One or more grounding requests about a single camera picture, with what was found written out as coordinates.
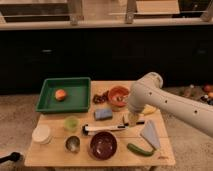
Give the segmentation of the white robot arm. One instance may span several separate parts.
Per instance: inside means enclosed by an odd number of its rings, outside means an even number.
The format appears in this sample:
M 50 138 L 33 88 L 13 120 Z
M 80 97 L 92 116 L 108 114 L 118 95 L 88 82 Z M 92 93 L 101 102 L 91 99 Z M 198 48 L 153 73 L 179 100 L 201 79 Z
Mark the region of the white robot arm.
M 133 82 L 127 98 L 128 110 L 138 114 L 148 104 L 213 137 L 213 106 L 168 93 L 162 86 L 163 79 L 156 72 L 149 72 Z

